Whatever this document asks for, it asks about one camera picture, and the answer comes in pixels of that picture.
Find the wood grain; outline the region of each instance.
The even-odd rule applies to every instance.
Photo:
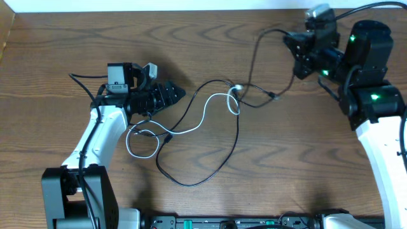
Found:
[[[14,11],[0,0],[0,61],[3,57],[3,50],[6,48],[8,34],[14,21]]]
[[[406,94],[405,13],[371,10],[341,20],[342,47],[353,24],[365,18],[390,25],[395,45],[387,77]],[[0,67],[0,226],[45,227],[41,175],[71,153],[88,122],[90,99],[67,73],[105,74],[108,62],[158,64],[161,80],[187,91],[182,101],[155,117],[171,126],[203,82],[247,80],[254,41],[269,27],[302,31],[303,11],[16,15]],[[272,34],[261,44],[253,82],[277,92],[286,86],[292,67],[281,35]],[[103,80],[83,82],[95,92]],[[206,98],[226,90],[221,83],[205,87],[179,129],[196,125]],[[251,90],[247,99],[266,98]],[[161,162],[178,180],[196,182],[228,154],[235,131],[224,99],[215,99],[203,126],[176,136],[162,151]],[[155,140],[134,138],[132,147],[148,154]],[[174,185],[158,172],[154,160],[132,158],[124,136],[109,177],[121,206],[180,216],[269,216],[332,207],[355,215],[383,214],[366,154],[315,75],[296,80],[291,91],[267,107],[242,108],[236,150],[208,183]]]

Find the white cable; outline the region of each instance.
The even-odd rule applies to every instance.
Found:
[[[128,130],[128,133],[127,133],[127,135],[126,135],[126,147],[127,147],[128,153],[130,153],[130,155],[134,156],[135,158],[148,159],[148,158],[151,158],[152,156],[154,156],[154,154],[158,151],[158,148],[160,147],[160,139],[159,139],[157,136],[155,136],[155,139],[157,139],[157,148],[155,149],[154,153],[153,153],[152,155],[149,155],[149,156],[138,156],[138,155],[135,155],[135,154],[132,152],[132,150],[130,149],[130,146],[129,146],[129,143],[128,143],[128,137],[129,137],[130,133],[133,131],[133,128],[135,128],[138,124],[140,124],[140,123],[142,123],[142,122],[144,122],[144,120],[143,120],[143,121],[139,121],[139,122],[136,123],[130,130]],[[152,134],[152,135],[155,135],[151,130],[140,130],[140,132],[145,132],[145,131],[146,131],[146,132],[149,132],[149,133]]]
[[[173,131],[171,131],[171,130],[165,128],[163,125],[159,124],[159,123],[156,122],[156,121],[151,120],[150,123],[154,123],[155,125],[158,125],[159,127],[161,127],[162,129],[164,129],[165,131],[167,131],[168,133],[171,133],[171,134],[185,134],[185,133],[191,132],[191,131],[193,131],[193,130],[196,130],[199,126],[201,126],[202,122],[204,121],[206,106],[208,105],[208,102],[210,101],[210,99],[211,99],[213,96],[217,96],[217,95],[225,95],[225,96],[228,97],[228,99],[231,97],[231,98],[235,101],[236,106],[238,106],[237,100],[236,100],[232,95],[225,94],[225,93],[216,93],[216,94],[211,95],[211,96],[208,98],[208,100],[206,100],[205,106],[203,107],[203,115],[202,115],[201,122],[199,123],[199,125],[197,125],[196,127],[192,128],[192,129],[185,130],[185,131],[182,131],[182,132],[173,132]],[[239,115],[239,113],[240,113],[240,111],[237,112],[237,113],[235,113],[235,112],[233,112],[231,109],[229,109],[229,111],[230,111],[232,114],[234,114],[234,115]]]
[[[235,86],[231,87],[231,88],[228,90],[228,95],[230,95],[232,98],[234,98],[234,97],[231,95],[231,91],[232,91],[233,89],[236,89],[236,90],[240,91],[240,90],[243,89],[243,86],[242,86],[242,85],[235,85]],[[230,102],[229,102],[229,100],[230,100],[230,97],[228,96],[228,98],[226,99],[226,102],[228,103],[228,109],[229,109],[230,113],[232,113],[232,114],[234,114],[234,115],[238,115],[238,114],[240,113],[240,111],[238,110],[237,113],[234,112],[234,111],[231,109],[231,107],[230,107]]]

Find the green led indicator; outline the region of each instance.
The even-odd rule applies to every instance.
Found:
[[[370,95],[370,97],[371,97],[371,99],[373,99],[374,101],[380,98],[380,96],[375,95],[375,94]]]
[[[351,35],[350,38],[349,38],[349,40],[350,40],[351,42],[354,42],[354,41],[356,40],[355,35]]]

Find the white backdrop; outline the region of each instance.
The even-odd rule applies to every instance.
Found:
[[[81,11],[175,11],[306,9],[329,3],[355,8],[383,0],[4,0],[15,13]]]

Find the wooden tabletop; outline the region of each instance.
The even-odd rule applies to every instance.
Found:
[[[341,47],[355,22],[372,18],[392,29],[387,78],[406,95],[405,12],[369,10],[340,20]],[[0,66],[0,227],[45,227],[41,175],[71,154],[89,120],[90,99],[68,73],[106,74],[109,62],[157,64],[161,80],[187,91],[182,101],[155,116],[169,127],[202,83],[246,82],[254,41],[270,27],[303,31],[303,10],[16,15]],[[281,38],[271,34],[263,40],[253,75],[253,83],[273,92],[286,86],[293,68]],[[95,93],[105,80],[82,82]],[[226,90],[222,83],[205,87],[178,129],[194,127],[208,96]],[[247,97],[253,103],[264,99],[256,90]],[[134,115],[132,121],[137,120],[141,117]],[[224,98],[214,99],[198,130],[175,136],[164,147],[162,165],[184,183],[197,182],[229,153],[235,131]],[[235,152],[217,176],[196,188],[169,181],[154,159],[131,157],[124,140],[125,134],[109,168],[122,207],[180,216],[270,216],[326,208],[383,214],[369,160],[316,74],[296,79],[288,93],[266,107],[242,107]],[[156,142],[134,137],[132,147],[147,155]]]

